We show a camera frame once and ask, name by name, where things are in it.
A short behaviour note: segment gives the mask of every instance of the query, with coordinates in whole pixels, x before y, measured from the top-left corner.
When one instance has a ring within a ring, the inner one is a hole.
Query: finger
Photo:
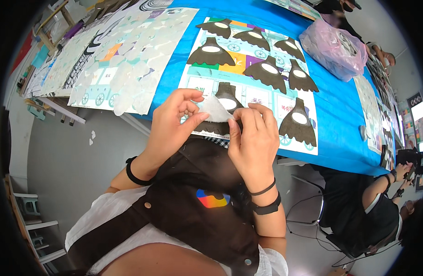
[[[230,145],[228,146],[229,156],[236,156],[241,150],[241,129],[235,120],[229,119]]]
[[[257,131],[254,113],[250,108],[238,108],[234,111],[235,120],[241,119],[244,133],[254,133]]]
[[[256,128],[261,131],[266,131],[267,128],[265,127],[264,120],[262,119],[262,116],[256,109],[253,109],[253,115],[254,115],[254,122],[256,123]]]
[[[179,105],[179,112],[190,112],[193,114],[198,113],[199,111],[199,107],[197,105],[195,105],[192,101],[188,100],[188,101],[183,101],[181,102],[181,104]]]
[[[199,112],[194,114],[193,116],[189,117],[183,124],[181,124],[180,128],[182,132],[185,133],[192,133],[192,131],[198,127],[200,123],[202,123],[205,119],[207,119],[210,115],[206,112]]]
[[[277,129],[277,121],[276,118],[274,118],[274,114],[271,109],[259,103],[249,103],[248,107],[256,109],[260,114],[262,114],[262,119],[264,120],[267,129],[273,131]]]
[[[170,106],[178,107],[183,101],[195,100],[196,102],[201,102],[201,98],[203,100],[202,91],[190,88],[178,88],[170,94],[165,102]]]

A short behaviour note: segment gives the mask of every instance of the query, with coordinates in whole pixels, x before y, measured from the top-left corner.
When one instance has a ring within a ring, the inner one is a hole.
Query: white shirt
[[[118,191],[116,193],[105,193],[98,197],[92,203],[90,210],[87,211],[87,213],[85,213],[66,234],[66,250],[68,251],[72,244],[83,235],[126,211],[135,201],[146,194],[147,189],[148,186]],[[170,237],[158,230],[153,225],[147,224],[123,243],[104,255],[104,257],[98,260],[98,262],[90,268],[90,270],[93,273],[99,273],[109,263],[128,251],[138,246],[155,242],[173,244],[197,251],[182,241]],[[223,264],[220,265],[225,273],[231,276],[231,269]],[[279,252],[269,248],[263,249],[259,245],[259,267],[255,275],[288,276],[288,265],[286,264],[285,258]]]

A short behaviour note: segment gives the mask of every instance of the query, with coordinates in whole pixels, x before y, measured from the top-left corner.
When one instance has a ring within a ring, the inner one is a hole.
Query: metal chair leg
[[[320,209],[319,209],[319,216],[316,220],[314,220],[313,222],[302,222],[302,221],[293,221],[293,220],[287,220],[287,222],[291,222],[291,223],[295,223],[295,224],[301,224],[301,225],[306,225],[306,226],[313,226],[319,223],[319,221],[322,219],[322,215],[323,215],[323,207],[324,207],[324,198],[323,198],[323,194],[325,192],[325,189],[323,189],[322,187],[320,187],[319,185],[312,183],[308,180],[299,178],[297,176],[295,176],[294,174],[291,175],[292,178],[297,179],[302,181],[303,183],[306,183],[308,185],[314,186],[315,188],[319,189],[319,193],[321,193],[321,198],[322,200],[320,201]]]

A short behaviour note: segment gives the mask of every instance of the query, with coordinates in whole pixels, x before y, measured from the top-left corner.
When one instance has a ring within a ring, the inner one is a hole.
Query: black hair band
[[[276,178],[274,178],[273,184],[269,185],[267,188],[265,188],[264,190],[257,192],[257,193],[250,193],[250,195],[252,196],[260,196],[263,193],[268,192],[269,190],[271,190],[271,188],[273,188],[273,186],[276,184]]]

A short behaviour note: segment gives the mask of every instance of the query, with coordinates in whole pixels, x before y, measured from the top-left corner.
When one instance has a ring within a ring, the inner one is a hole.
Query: hand
[[[250,192],[264,190],[274,181],[273,162],[279,148],[279,131],[273,112],[261,104],[248,104],[249,108],[235,110],[233,116],[241,119],[241,135],[235,120],[230,125],[228,155],[241,174]]]
[[[402,165],[399,163],[396,167],[397,179],[395,180],[395,182],[402,181],[404,175],[411,169],[411,167],[412,163],[406,162],[406,165]]]
[[[147,147],[141,155],[152,163],[161,166],[187,140],[192,131],[205,119],[208,113],[200,112],[195,102],[202,102],[202,91],[196,89],[176,89],[153,112],[152,130]],[[189,118],[181,124],[181,118]]]

